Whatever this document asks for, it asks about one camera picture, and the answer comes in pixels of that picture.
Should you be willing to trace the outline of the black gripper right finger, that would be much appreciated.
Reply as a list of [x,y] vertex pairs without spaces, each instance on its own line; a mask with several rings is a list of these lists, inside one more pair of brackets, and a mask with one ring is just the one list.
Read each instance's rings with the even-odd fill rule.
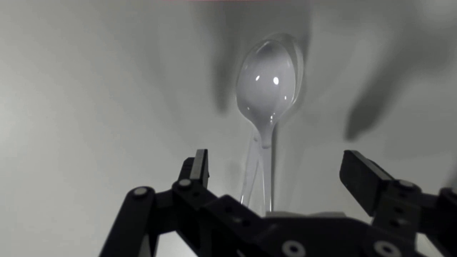
[[393,177],[361,153],[345,150],[340,166],[340,180],[361,209],[373,216],[381,191],[393,181]]

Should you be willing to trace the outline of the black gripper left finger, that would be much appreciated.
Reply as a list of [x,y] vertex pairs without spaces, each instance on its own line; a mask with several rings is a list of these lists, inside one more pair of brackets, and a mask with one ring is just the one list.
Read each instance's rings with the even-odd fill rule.
[[208,183],[208,150],[198,149],[193,157],[184,160],[177,187],[190,190],[191,187],[205,189]]

